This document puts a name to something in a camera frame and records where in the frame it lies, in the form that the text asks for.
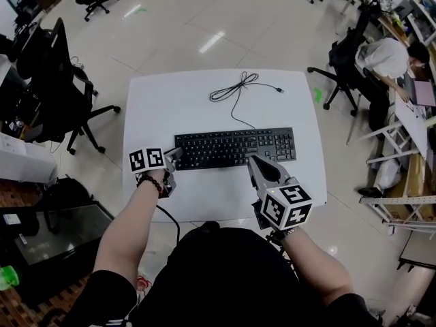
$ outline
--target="black shirt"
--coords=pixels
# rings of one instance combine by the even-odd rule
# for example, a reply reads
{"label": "black shirt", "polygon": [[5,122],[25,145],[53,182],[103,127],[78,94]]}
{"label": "black shirt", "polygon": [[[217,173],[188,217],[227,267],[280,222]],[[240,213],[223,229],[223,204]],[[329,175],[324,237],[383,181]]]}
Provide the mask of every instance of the black shirt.
{"label": "black shirt", "polygon": [[[124,319],[135,304],[136,290],[127,279],[97,271],[63,326],[105,326]],[[134,327],[203,319],[207,325],[268,320],[290,326],[379,326],[355,294],[323,307],[271,244],[251,230],[236,228],[188,233],[129,314]]]}

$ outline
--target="green tape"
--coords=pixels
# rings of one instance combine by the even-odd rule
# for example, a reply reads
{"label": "green tape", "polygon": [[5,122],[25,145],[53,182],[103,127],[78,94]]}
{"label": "green tape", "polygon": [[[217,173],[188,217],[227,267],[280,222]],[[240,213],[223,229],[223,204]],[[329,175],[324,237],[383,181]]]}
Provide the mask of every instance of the green tape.
{"label": "green tape", "polygon": [[322,92],[320,89],[314,88],[313,91],[316,93],[315,102],[320,103],[322,99]]}

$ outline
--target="green object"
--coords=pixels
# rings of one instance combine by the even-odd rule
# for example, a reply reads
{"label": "green object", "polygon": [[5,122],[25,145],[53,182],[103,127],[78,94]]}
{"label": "green object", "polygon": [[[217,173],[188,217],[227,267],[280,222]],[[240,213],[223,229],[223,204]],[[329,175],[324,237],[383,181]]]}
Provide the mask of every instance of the green object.
{"label": "green object", "polygon": [[20,284],[20,279],[12,266],[0,268],[0,291],[5,291]]}
{"label": "green object", "polygon": [[320,89],[314,88],[313,91],[316,93],[315,102],[320,103],[322,99],[322,92]]}
{"label": "green object", "polygon": [[146,12],[146,9],[144,9],[144,8],[138,8],[138,9],[135,11],[135,14],[137,14],[137,13],[139,13],[139,12]]}

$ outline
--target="person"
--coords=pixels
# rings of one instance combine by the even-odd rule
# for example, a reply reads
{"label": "person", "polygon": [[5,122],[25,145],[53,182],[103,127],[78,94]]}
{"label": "person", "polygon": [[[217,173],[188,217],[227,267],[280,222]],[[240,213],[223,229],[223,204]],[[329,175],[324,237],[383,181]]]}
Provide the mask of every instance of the person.
{"label": "person", "polygon": [[[163,170],[148,175],[162,186]],[[63,327],[230,319],[290,326],[380,326],[354,293],[346,269],[302,228],[286,236],[280,233],[296,276],[277,249],[256,233],[206,222],[181,239],[137,305],[138,265],[157,200],[153,182],[144,181],[135,190],[102,236],[93,274]]]}
{"label": "person", "polygon": [[384,126],[389,109],[388,88],[393,88],[405,101],[409,101],[407,91],[395,80],[404,76],[409,68],[424,67],[430,61],[430,54],[421,42],[414,42],[409,48],[402,43],[385,38],[369,45],[361,46],[356,54],[356,65],[370,70],[379,79],[378,86],[365,78],[357,68],[350,75],[355,87],[370,101],[369,127],[376,131]]}

